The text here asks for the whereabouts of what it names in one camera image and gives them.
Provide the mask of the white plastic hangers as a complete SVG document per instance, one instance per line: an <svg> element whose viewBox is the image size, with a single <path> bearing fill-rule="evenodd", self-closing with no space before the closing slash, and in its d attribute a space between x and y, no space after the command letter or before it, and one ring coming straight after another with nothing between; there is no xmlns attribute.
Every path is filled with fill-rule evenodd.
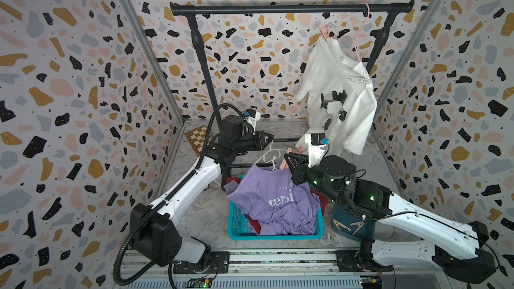
<svg viewBox="0 0 514 289"><path fill-rule="evenodd" d="M264 153L254 163L257 167L268 167L272 171L279 170L283 155L288 152L288 149L275 147L274 143L271 142L268 147L265 148Z"/></svg>

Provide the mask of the white printed t-shirt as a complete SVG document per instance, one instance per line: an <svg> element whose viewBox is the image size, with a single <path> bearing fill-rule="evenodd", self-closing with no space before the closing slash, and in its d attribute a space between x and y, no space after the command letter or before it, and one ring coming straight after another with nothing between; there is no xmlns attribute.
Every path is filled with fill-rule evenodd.
<svg viewBox="0 0 514 289"><path fill-rule="evenodd" d="M330 155L361 155L376 113L373 82L351 82L347 76L371 79L364 64L346 56L337 40L321 39L309 55L296 95L307 102L307 132L325 133Z"/></svg>

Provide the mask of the pink wire hanger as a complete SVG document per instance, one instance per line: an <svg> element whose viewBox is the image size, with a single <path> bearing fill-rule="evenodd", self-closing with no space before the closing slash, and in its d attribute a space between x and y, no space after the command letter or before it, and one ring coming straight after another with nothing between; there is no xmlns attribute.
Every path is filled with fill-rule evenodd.
<svg viewBox="0 0 514 289"><path fill-rule="evenodd" d="M365 5L365 7L366 7L366 10L365 10L366 16L365 16L364 22L361 24L360 28L357 30L357 33L355 34L353 40L349 41L349 40L344 40L343 38L339 38L338 40L341 41L341 42L352 44L353 48L355 49L355 53L356 53L358 61L362 63L363 61L362 61L361 56L360 56L360 52L359 52L359 48L358 48L358 45L357 45L357 41L358 41L358 39L360 37L361 31L363 30L363 28L368 23L369 17L371 15L371 10L370 10L370 6L367 3L361 2L361 4Z"/></svg>

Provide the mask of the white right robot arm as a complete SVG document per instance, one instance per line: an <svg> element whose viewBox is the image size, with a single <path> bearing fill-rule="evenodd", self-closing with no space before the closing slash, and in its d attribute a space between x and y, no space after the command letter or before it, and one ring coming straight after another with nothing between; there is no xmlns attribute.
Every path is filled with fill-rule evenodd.
<svg viewBox="0 0 514 289"><path fill-rule="evenodd" d="M441 270L455 280L480 284L500 267L497 255L487 245L484 223L458 223L418 207L387 187L359 178L355 165L335 155L316 165L310 165L306 155L286 154L285 161L294 184L308 184L355 218L418 237L411 242L362 239L356 262L364 269L406 266Z"/></svg>

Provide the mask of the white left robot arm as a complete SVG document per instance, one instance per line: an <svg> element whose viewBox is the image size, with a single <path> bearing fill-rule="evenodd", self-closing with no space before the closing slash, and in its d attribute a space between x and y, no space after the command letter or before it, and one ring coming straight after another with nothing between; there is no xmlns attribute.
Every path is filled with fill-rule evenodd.
<svg viewBox="0 0 514 289"><path fill-rule="evenodd" d="M172 262L189 262L204 269L210 246L183 238L176 229L180 219L198 195L224 174L237 155L262 151L274 139L258 131L259 112L247 110L243 115L230 115L220 122L219 133L202 148L191 169L168 191L148 206L139 204L131 212L133 236L129 246L152 263L163 267Z"/></svg>

